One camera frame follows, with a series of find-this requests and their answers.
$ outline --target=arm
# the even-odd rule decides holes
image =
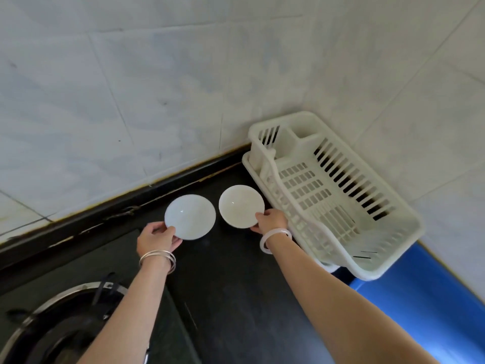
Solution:
[[[164,222],[148,224],[138,237],[138,254],[174,251],[182,242],[174,233]],[[163,256],[144,260],[128,293],[78,364],[143,363],[169,270],[170,261]]]
[[[262,234],[287,228],[278,210],[267,210],[256,218],[258,226],[251,229]],[[397,323],[322,269],[288,236],[277,233],[266,246],[337,364],[437,363]]]

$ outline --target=white bowl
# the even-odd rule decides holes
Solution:
[[[250,186],[234,185],[219,198],[219,212],[229,225],[246,229],[258,223],[255,213],[264,212],[264,200]]]
[[[165,224],[175,226],[175,235],[184,240],[203,237],[215,223],[215,209],[203,196],[179,196],[165,211]]]

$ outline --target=forearm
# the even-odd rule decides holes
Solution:
[[[286,235],[276,234],[266,244],[337,364],[436,362],[391,318],[324,271]]]
[[[78,364],[143,363],[170,262],[148,257],[128,293]]]

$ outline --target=white plastic dish rack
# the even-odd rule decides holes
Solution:
[[[242,163],[326,270],[375,280],[424,234],[421,217],[316,115],[253,124],[249,139]]]

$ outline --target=bracelet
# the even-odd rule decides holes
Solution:
[[[170,270],[168,271],[168,275],[170,275],[175,270],[175,263],[176,263],[175,256],[169,251],[161,251],[161,250],[149,251],[148,253],[145,253],[140,258],[140,262],[138,263],[140,268],[143,264],[143,260],[145,260],[146,257],[151,257],[152,255],[162,255],[170,261],[171,267],[170,267]]]
[[[283,232],[283,233],[287,234],[287,235],[288,235],[288,237],[289,237],[290,239],[292,238],[292,233],[291,233],[291,232],[289,232],[287,229],[272,229],[272,230],[270,230],[270,231],[266,232],[266,233],[263,235],[263,237],[261,238],[261,241],[259,242],[259,247],[260,247],[260,248],[261,248],[261,250],[262,250],[263,252],[265,252],[266,254],[272,254],[272,252],[271,252],[271,250],[270,250],[270,249],[268,249],[268,248],[267,248],[267,247],[264,245],[264,243],[266,243],[266,240],[268,240],[268,238],[269,238],[270,236],[273,236],[274,234],[277,234],[278,232]]]

